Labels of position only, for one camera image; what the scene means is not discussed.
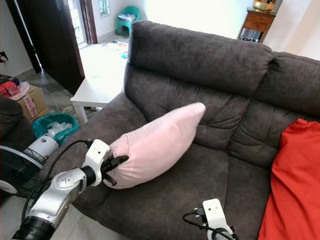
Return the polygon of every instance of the teal chair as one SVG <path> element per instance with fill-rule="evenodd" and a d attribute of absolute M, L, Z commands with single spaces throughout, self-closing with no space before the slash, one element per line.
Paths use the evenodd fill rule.
<path fill-rule="evenodd" d="M 136 16 L 136 18 L 134 21 L 122 21 L 119 18 L 117 18 L 115 33 L 117 35 L 120 35 L 121 28 L 123 26 L 127 27 L 129 29 L 129 33 L 131 33 L 131 24 L 141 20 L 139 9 L 135 6 L 127 6 L 125 9 L 122 10 L 121 14 L 133 14 Z"/>

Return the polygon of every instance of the window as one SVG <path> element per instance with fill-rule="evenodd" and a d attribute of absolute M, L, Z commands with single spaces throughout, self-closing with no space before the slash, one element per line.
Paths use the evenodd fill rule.
<path fill-rule="evenodd" d="M 110 0 L 99 0 L 100 17 L 110 15 Z"/>

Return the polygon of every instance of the pink pillow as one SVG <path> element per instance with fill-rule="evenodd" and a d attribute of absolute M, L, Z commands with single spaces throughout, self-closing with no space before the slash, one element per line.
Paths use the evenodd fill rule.
<path fill-rule="evenodd" d="M 193 103 L 122 135 L 110 147 L 113 157 L 127 155 L 129 159 L 108 173 L 117 181 L 116 186 L 104 183 L 128 189 L 169 170 L 190 147 L 205 111 L 203 103 Z"/>

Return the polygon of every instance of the teal basket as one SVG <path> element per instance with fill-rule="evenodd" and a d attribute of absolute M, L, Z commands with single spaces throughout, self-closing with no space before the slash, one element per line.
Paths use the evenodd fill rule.
<path fill-rule="evenodd" d="M 79 129 L 79 123 L 74 116 L 67 113 L 54 112 L 40 117 L 32 124 L 32 129 L 35 136 L 37 138 L 40 138 L 41 136 L 46 134 L 49 129 L 48 125 L 53 122 L 58 122 L 60 124 L 66 123 L 72 125 L 71 128 L 63 130 L 53 137 L 53 139 L 59 144 L 59 146 L 64 144 L 67 141 L 67 139 Z"/>

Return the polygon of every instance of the sofa backrest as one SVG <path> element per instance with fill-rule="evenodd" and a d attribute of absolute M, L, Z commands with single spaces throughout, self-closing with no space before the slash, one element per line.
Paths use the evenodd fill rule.
<path fill-rule="evenodd" d="M 140 21 L 132 26 L 124 91 L 148 121 L 204 103 L 194 142 L 268 168 L 290 123 L 308 119 L 304 114 L 320 118 L 320 63 L 301 59 L 263 44 Z M 300 61 L 308 71 L 296 70 Z M 312 87 L 297 90 L 302 78 Z"/>

